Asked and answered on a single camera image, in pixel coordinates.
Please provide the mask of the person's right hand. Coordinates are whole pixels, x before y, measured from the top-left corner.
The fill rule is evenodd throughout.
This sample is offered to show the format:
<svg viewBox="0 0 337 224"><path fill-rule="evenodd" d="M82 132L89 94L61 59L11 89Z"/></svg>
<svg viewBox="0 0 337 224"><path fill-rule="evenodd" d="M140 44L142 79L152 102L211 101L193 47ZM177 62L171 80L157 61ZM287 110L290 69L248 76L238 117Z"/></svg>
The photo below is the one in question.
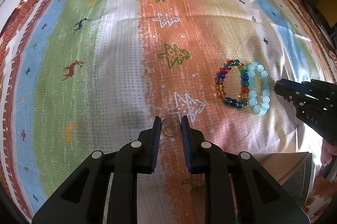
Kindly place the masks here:
<svg viewBox="0 0 337 224"><path fill-rule="evenodd" d="M332 157L337 155L337 146L329 144L325 139L322 142L321 163L326 167L332 160Z"/></svg>

